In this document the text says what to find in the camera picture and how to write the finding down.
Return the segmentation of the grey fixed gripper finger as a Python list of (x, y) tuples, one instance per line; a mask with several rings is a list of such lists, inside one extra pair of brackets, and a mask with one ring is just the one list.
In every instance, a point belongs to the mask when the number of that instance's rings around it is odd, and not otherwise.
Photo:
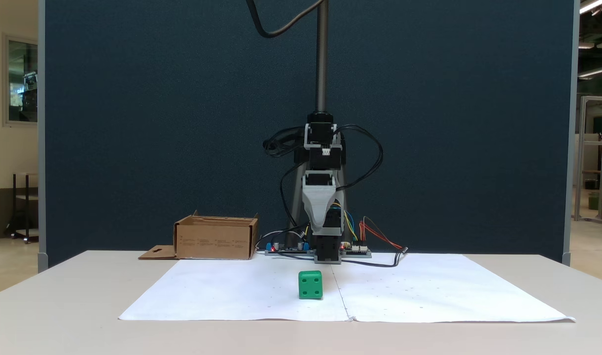
[(334, 196), (335, 186), (303, 186), (302, 200), (314, 232), (322, 232)]

